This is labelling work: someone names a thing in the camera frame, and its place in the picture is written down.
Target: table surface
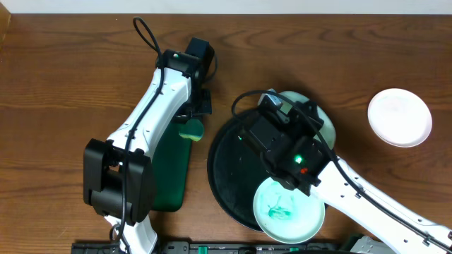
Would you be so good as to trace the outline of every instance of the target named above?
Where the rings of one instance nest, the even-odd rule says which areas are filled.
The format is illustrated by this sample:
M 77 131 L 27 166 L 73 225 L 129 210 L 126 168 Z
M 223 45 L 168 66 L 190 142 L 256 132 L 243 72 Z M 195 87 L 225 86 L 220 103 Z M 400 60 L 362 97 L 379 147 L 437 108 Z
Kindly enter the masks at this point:
M 106 240 L 109 225 L 82 199 L 83 149 L 105 139 L 147 90 L 156 53 L 132 15 L 13 15 L 0 52 L 0 251 L 69 252 Z M 452 17 L 144 15 L 162 49 L 192 37 L 215 48 L 213 115 L 192 145 L 184 204 L 151 212 L 159 236 L 192 241 L 271 242 L 236 223 L 210 191 L 207 154 L 248 90 L 294 90 L 327 112 L 336 152 L 365 179 L 414 212 L 452 228 Z M 428 105 L 429 138 L 385 144 L 367 105 L 379 91 L 408 89 Z M 243 110 L 257 97 L 244 99 Z M 317 238 L 341 242 L 361 226 L 328 208 Z

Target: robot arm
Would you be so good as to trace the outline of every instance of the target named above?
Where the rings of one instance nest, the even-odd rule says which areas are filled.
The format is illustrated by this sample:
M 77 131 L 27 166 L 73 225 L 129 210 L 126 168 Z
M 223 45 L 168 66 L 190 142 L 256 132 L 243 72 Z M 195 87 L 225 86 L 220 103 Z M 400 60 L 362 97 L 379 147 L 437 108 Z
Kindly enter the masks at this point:
M 364 180 L 350 166 L 340 159 L 345 173 L 363 191 L 392 213 L 425 234 L 435 238 L 445 246 L 452 246 L 452 231 L 445 226 L 435 224 L 396 202 L 379 189 Z M 383 213 L 368 200 L 361 197 L 339 173 L 334 163 L 329 162 L 318 176 L 321 183 L 311 187 L 311 194 L 325 203 L 340 210 L 365 229 L 380 238 L 397 253 L 445 253 L 440 247 L 424 240 L 406 226 Z
M 83 157 L 83 199 L 112 225 L 122 215 L 121 173 L 124 153 L 129 154 L 127 171 L 126 225 L 123 237 L 133 254 L 151 253 L 157 241 L 148 213 L 152 209 L 155 184 L 152 158 L 171 121 L 184 123 L 211 114 L 210 93 L 201 89 L 214 51 L 208 42 L 193 38 L 184 53 L 167 50 L 157 60 L 153 80 L 128 119 L 106 142 L 92 139 Z M 164 70 L 160 94 L 139 122 L 129 151 L 126 140 L 132 125 L 154 97 Z M 110 167 L 119 165 L 119 171 Z
M 450 229 L 402 206 L 339 159 L 340 168 L 352 182 L 346 180 L 332 161 L 334 157 L 325 149 L 328 142 L 318 140 L 326 119 L 319 117 L 314 102 L 306 98 L 304 102 L 292 102 L 291 109 L 284 109 L 283 101 L 289 101 L 285 96 L 274 90 L 251 91 L 236 99 L 232 113 L 239 99 L 252 94 L 266 95 L 259 100 L 256 113 L 241 119 L 244 126 L 239 135 L 260 156 L 273 180 L 286 189 L 298 188 L 308 196 L 315 195 L 354 219 L 397 253 L 452 253 Z
M 107 140 L 113 141 L 113 146 L 124 149 L 129 130 L 143 108 L 149 103 L 150 98 L 157 90 L 160 83 L 161 72 L 155 70 L 153 80 L 140 100 L 136 108 L 128 119 L 112 133 Z M 182 72 L 165 68 L 165 80 L 163 89 L 151 108 L 138 125 L 135 138 L 131 143 L 130 151 L 142 150 L 144 155 L 153 158 L 158 141 L 163 135 L 166 127 L 176 114 L 177 110 L 185 103 L 191 94 L 191 79 L 182 75 Z M 105 219 L 112 225 L 119 224 L 121 220 L 114 216 L 106 216 Z M 147 215 L 142 222 L 137 222 L 133 226 L 124 227 L 124 238 L 128 242 L 132 253 L 150 253 L 157 242 L 157 234 L 150 225 Z

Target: green sponge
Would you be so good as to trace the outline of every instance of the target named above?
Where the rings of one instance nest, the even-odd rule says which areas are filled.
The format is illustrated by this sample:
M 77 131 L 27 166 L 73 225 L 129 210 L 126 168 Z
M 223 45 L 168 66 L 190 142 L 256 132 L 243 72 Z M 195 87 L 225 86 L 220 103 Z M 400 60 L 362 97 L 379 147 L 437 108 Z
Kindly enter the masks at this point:
M 179 135 L 198 142 L 204 135 L 204 125 L 198 119 L 190 119 L 181 126 Z

